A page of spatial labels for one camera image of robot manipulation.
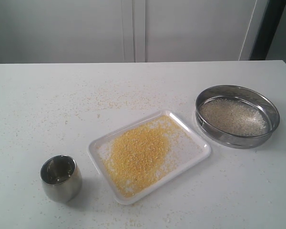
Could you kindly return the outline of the round stainless steel sieve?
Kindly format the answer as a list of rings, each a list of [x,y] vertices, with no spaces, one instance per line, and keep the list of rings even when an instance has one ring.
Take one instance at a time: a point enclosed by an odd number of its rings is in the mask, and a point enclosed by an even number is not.
[[[207,102],[215,99],[227,99],[240,101],[257,109],[267,123],[267,132],[258,136],[240,136],[221,131],[208,123],[199,112],[199,108]],[[280,115],[275,105],[262,94],[236,85],[217,85],[202,91],[195,103],[195,117],[198,126],[211,139],[232,148],[255,148],[267,141],[278,128]]]

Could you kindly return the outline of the stainless steel cup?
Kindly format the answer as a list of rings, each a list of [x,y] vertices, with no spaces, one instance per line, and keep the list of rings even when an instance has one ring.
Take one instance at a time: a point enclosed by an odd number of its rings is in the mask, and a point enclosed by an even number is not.
[[[82,174],[75,160],[57,155],[41,167],[40,178],[46,196],[58,203],[67,203],[81,190]]]

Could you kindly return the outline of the yellow and white grain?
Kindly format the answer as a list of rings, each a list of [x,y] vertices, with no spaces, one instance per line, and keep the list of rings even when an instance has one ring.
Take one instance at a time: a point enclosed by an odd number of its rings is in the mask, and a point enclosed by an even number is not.
[[[240,101],[215,99],[202,105],[199,112],[208,123],[229,134],[258,136],[267,132],[262,114]]]

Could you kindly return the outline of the white cabinet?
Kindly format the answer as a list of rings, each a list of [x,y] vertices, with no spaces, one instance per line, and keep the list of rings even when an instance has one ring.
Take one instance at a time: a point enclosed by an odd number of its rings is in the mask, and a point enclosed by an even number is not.
[[[248,60],[266,0],[0,0],[0,63]]]

